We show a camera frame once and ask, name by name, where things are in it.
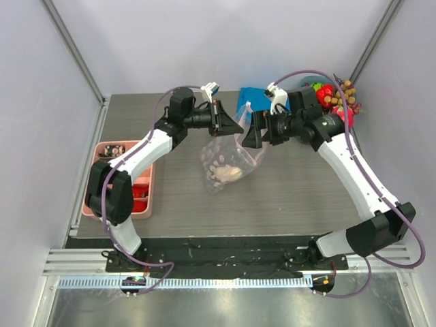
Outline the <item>clear pink-dotted zip bag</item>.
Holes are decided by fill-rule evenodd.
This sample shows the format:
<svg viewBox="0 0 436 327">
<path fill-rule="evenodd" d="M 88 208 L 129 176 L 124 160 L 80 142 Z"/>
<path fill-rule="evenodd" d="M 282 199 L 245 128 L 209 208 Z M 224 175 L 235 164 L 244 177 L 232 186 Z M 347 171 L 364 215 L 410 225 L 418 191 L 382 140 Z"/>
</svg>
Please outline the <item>clear pink-dotted zip bag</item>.
<svg viewBox="0 0 436 327">
<path fill-rule="evenodd" d="M 234 120 L 244 129 L 244 132 L 242 134 L 214 138 L 202 149 L 200 161 L 204 168 L 204 181 L 209 193 L 217 193 L 229 184 L 221 183 L 215 178 L 214 171 L 216 167 L 239 167 L 243 171 L 243 176 L 241 177 L 243 178 L 252 173 L 261 164 L 268 148 L 267 143 L 262 143 L 262 148 L 260 149 L 250 149 L 242 146 L 242 142 L 250 127 L 252 114 L 251 103 L 246 102 L 243 109 L 236 113 L 234 117 Z"/>
</svg>

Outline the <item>beige toy potato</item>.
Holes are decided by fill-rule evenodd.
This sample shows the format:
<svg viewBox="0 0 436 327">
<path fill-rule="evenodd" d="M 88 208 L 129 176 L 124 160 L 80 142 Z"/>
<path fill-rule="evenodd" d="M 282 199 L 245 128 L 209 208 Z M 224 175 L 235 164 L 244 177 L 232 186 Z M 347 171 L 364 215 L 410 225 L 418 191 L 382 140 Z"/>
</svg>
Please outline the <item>beige toy potato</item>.
<svg viewBox="0 0 436 327">
<path fill-rule="evenodd" d="M 221 183 L 231 183 L 243 176 L 243 171 L 234 166 L 218 166 L 214 171 L 215 178 Z"/>
</svg>

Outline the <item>pink toy dragon fruit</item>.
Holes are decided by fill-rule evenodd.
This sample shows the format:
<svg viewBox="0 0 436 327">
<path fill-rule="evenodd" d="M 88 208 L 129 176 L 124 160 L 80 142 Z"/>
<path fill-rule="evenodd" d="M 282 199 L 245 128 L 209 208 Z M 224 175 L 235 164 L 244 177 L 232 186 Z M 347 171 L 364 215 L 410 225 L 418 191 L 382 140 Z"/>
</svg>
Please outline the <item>pink toy dragon fruit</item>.
<svg viewBox="0 0 436 327">
<path fill-rule="evenodd" d="M 331 110 L 332 114 L 337 114 L 343 122 L 345 122 L 345 109 L 342 106 L 334 106 Z M 351 129 L 354 126 L 354 112 L 352 109 L 347 109 L 348 128 Z"/>
</svg>

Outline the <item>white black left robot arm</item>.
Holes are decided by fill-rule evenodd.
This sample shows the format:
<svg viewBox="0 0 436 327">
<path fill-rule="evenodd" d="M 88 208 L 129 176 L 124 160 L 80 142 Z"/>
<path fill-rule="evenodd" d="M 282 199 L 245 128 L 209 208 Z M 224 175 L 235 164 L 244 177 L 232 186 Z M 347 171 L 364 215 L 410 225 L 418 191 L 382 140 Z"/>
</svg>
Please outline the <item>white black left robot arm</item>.
<svg viewBox="0 0 436 327">
<path fill-rule="evenodd" d="M 139 271 L 145 263 L 141 238 L 131 214 L 134 207 L 134 181 L 160 157 L 174 150 L 190 128 L 207 128 L 216 136 L 221 130 L 220 109 L 213 97 L 216 82 L 199 88 L 203 102 L 196 106 L 194 86 L 167 91 L 170 103 L 160 119 L 153 119 L 150 132 L 127 152 L 110 161 L 96 161 L 89 173 L 84 203 L 103 223 L 121 263 L 129 271 Z"/>
</svg>

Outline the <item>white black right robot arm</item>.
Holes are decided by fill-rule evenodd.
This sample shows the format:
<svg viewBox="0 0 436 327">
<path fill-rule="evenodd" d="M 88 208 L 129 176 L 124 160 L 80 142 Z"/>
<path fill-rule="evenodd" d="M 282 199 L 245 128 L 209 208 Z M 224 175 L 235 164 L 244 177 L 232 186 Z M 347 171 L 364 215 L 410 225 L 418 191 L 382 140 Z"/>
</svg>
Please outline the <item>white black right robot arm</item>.
<svg viewBox="0 0 436 327">
<path fill-rule="evenodd" d="M 364 160 L 350 135 L 346 110 L 323 114 L 311 87 L 288 93 L 271 83 L 265 94 L 271 100 L 270 110 L 252 113 L 240 147 L 260 149 L 266 143 L 275 146 L 293 137 L 303 139 L 337 174 L 362 220 L 318 238 L 307 253 L 310 265 L 325 268 L 339 254 L 377 255 L 402 240 L 412 229 L 416 210 L 409 202 L 399 202 Z"/>
</svg>

